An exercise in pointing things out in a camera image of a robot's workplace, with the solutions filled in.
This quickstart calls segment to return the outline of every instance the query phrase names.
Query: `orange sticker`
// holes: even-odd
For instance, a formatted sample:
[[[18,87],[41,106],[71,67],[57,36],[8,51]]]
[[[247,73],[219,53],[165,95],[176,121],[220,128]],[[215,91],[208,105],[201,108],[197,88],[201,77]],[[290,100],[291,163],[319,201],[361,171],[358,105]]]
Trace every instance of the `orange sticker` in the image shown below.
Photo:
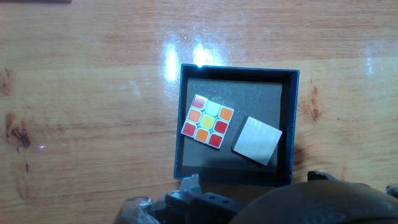
[[[194,109],[190,109],[187,119],[192,121],[192,122],[197,123],[197,122],[199,122],[200,117],[201,117],[201,112],[200,111],[197,111],[197,110],[194,110]]]
[[[197,131],[197,135],[195,136],[195,139],[201,142],[207,142],[208,137],[209,137],[209,132],[207,130],[199,128]]]
[[[234,113],[234,111],[233,110],[231,110],[231,109],[229,109],[229,108],[226,108],[226,107],[222,107],[221,108],[221,111],[220,111],[220,118],[221,119],[224,119],[224,120],[226,120],[226,121],[231,121],[231,117],[232,117],[232,114]]]

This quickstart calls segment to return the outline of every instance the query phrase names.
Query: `puzzle cube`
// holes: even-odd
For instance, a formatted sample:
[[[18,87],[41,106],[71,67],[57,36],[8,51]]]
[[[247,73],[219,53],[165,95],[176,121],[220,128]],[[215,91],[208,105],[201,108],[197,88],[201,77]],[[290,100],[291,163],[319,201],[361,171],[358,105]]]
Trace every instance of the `puzzle cube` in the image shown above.
[[[181,133],[219,149],[234,109],[195,95]]]

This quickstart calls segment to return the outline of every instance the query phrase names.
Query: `silver square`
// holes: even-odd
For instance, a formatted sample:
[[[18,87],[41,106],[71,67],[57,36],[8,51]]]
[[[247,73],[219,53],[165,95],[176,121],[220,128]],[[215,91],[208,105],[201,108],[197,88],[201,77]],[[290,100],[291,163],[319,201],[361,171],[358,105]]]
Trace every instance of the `silver square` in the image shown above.
[[[281,130],[248,117],[233,151],[266,166],[281,135]]]

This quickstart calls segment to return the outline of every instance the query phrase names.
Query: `wood grain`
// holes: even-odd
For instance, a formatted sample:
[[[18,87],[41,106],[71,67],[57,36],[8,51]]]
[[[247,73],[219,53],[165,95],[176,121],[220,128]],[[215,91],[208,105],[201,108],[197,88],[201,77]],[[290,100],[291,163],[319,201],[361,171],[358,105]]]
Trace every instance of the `wood grain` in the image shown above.
[[[176,189],[181,63],[299,69],[294,182],[318,169],[383,190],[397,15],[376,0],[0,3],[0,223],[111,223],[126,198]]]

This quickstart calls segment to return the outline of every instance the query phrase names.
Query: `colored sticker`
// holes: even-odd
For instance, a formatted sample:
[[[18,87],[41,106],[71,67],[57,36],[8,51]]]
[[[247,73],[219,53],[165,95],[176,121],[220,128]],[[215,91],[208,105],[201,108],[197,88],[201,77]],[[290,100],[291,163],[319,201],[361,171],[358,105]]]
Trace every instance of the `colored sticker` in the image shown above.
[[[208,116],[207,114],[203,116],[203,118],[200,121],[200,126],[211,129],[214,124],[214,117]]]
[[[201,112],[191,108],[189,110],[187,120],[197,123],[197,122],[199,122],[200,117],[201,117]]]
[[[210,116],[217,116],[218,112],[220,111],[220,107],[220,104],[209,100],[206,104],[205,113]]]
[[[217,134],[212,134],[210,136],[210,140],[209,140],[208,144],[219,149],[221,147],[222,142],[223,142],[222,136],[219,136]]]
[[[214,125],[214,130],[220,134],[225,134],[227,128],[228,123],[225,123],[224,121],[217,121]]]
[[[192,101],[192,106],[198,108],[199,110],[203,110],[205,107],[205,104],[207,102],[207,98],[199,95],[195,95]]]
[[[234,113],[234,111],[232,109],[229,109],[229,108],[226,108],[223,106],[223,107],[221,107],[221,111],[218,116],[223,120],[231,121],[233,113]]]
[[[199,128],[197,131],[197,134],[195,136],[195,139],[201,142],[206,143],[207,139],[209,137],[209,131],[203,129],[203,128]]]
[[[185,122],[184,126],[182,127],[181,133],[186,134],[187,136],[193,137],[196,130],[197,130],[196,125],[189,123],[189,122]]]

